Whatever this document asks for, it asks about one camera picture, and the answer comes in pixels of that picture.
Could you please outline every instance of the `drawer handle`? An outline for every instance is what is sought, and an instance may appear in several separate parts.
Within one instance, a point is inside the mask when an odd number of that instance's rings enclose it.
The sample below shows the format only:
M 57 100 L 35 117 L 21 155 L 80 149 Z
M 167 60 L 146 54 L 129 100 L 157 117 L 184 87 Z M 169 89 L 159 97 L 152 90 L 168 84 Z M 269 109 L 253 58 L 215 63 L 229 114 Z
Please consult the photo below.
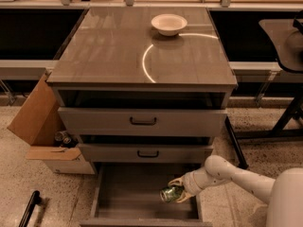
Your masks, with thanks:
M 143 153 L 143 152 L 140 152 L 140 150 L 139 150 L 136 152 L 136 154 L 138 157 L 142 157 L 142 158 L 156 158 L 159 156 L 159 150 L 157 150 L 156 152 L 152 152 L 152 153 L 148 153 L 148 152 Z
M 146 125 L 146 126 L 152 126 L 155 125 L 157 122 L 157 118 L 155 117 L 153 120 L 150 121 L 144 121 L 144 120 L 136 120 L 133 117 L 130 117 L 130 122 L 132 125 Z

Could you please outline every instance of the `concrete floor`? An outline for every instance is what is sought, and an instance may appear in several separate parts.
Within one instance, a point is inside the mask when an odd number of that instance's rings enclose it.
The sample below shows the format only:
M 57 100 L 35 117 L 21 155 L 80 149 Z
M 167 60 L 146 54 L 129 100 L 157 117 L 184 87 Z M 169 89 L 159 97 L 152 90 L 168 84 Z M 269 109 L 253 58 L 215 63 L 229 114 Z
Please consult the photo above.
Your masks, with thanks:
M 41 192 L 46 208 L 36 207 L 28 226 L 76 227 L 89 218 L 97 177 L 56 174 L 42 161 L 29 161 L 29 145 L 7 130 L 20 106 L 0 103 L 0 226 L 18 226 L 34 190 Z M 236 131 L 271 129 L 283 108 L 229 108 Z M 302 120 L 292 122 L 302 127 Z M 243 153 L 251 171 L 276 178 L 283 170 L 303 166 L 303 143 L 245 142 Z M 214 154 L 237 165 L 225 129 L 215 139 Z M 214 227 L 261 227 L 266 224 L 267 205 L 233 183 L 211 187 L 201 194 L 204 221 Z

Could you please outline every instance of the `box flap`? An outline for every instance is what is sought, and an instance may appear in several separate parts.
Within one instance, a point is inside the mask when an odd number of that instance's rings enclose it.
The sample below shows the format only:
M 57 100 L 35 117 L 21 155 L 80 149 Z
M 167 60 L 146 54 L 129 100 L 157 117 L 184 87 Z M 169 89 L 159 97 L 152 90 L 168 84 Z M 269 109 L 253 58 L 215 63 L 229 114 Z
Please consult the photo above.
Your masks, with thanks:
M 29 148 L 26 158 L 28 160 L 73 161 L 80 155 L 78 148 L 34 146 Z
M 64 130 L 56 100 L 43 75 L 14 117 L 8 130 L 33 145 L 54 145 L 56 131 Z

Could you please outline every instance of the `open cardboard box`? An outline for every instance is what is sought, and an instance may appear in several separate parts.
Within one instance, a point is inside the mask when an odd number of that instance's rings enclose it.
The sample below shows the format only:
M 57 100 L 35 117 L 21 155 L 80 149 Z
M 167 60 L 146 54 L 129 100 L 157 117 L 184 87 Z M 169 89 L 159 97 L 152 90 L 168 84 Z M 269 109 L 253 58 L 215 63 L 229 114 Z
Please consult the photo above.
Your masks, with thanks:
M 43 160 L 57 173 L 95 174 L 77 147 L 56 147 L 55 132 L 63 131 L 64 124 L 58 114 L 59 103 L 46 80 L 47 75 L 43 75 L 8 129 L 30 145 L 28 160 Z

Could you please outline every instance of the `robotic arm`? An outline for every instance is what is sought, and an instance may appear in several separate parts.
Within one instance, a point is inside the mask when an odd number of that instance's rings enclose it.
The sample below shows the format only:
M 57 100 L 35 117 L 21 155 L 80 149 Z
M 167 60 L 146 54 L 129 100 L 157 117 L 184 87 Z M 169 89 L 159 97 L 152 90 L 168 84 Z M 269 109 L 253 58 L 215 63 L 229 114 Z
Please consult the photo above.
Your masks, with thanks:
M 303 168 L 284 171 L 272 179 L 237 168 L 224 158 L 209 156 L 205 166 L 169 182 L 160 191 L 164 202 L 183 202 L 204 189 L 233 182 L 269 204 L 267 227 L 301 227 L 303 223 Z

